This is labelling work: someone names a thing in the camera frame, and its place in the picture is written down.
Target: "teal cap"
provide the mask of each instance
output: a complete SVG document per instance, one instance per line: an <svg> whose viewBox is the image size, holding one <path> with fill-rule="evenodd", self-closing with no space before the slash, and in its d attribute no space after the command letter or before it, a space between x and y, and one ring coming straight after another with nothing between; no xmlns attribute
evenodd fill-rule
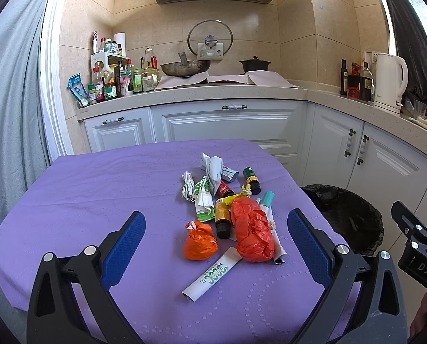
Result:
<svg viewBox="0 0 427 344"><path fill-rule="evenodd" d="M260 201L260 205L265 205L269 208L274 200L274 193L270 190L266 191L263 195L263 199Z"/></svg>

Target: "blue gripper pad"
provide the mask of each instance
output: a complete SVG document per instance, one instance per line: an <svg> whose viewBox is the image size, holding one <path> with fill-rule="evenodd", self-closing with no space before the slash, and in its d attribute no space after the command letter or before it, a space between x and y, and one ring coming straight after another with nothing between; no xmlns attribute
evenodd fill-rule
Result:
<svg viewBox="0 0 427 344"><path fill-rule="evenodd" d="M145 216L137 212L130 224L118 238L115 245L102 263L102 279L100 280L105 291L115 286L134 256L140 241L145 234Z"/></svg>
<svg viewBox="0 0 427 344"><path fill-rule="evenodd" d="M325 289L331 285L331 259L326 255L313 232L304 223L296 210L288 214L288 231L293 238L312 278Z"/></svg>

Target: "trash can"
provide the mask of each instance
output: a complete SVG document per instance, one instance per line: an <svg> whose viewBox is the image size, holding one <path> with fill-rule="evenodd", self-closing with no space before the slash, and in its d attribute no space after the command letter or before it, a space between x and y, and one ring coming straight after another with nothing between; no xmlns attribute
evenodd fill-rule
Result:
<svg viewBox="0 0 427 344"><path fill-rule="evenodd" d="M384 238L382 215L377 209L340 187L307 185L301 189L355 253L373 256Z"/></svg>

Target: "red plastic bag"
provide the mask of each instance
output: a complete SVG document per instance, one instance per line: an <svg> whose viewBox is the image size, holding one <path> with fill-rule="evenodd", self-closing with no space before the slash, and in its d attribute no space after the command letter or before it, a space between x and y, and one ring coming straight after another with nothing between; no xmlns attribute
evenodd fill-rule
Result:
<svg viewBox="0 0 427 344"><path fill-rule="evenodd" d="M209 224L199 220L186 224L190 233L183 246L183 256L189 260L205 260L218 250L218 243Z"/></svg>
<svg viewBox="0 0 427 344"><path fill-rule="evenodd" d="M274 256L274 242L266 214L256 200L234 199L231 220L237 237L237 252L248 262L267 261Z"/></svg>

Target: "electric kettle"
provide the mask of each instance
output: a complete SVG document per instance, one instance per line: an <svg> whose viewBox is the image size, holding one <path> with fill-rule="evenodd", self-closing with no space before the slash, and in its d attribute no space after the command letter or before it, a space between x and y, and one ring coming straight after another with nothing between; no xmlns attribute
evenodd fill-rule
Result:
<svg viewBox="0 0 427 344"><path fill-rule="evenodd" d="M376 64L375 106L400 113L401 96L408 85L408 66L396 55L378 54Z"/></svg>

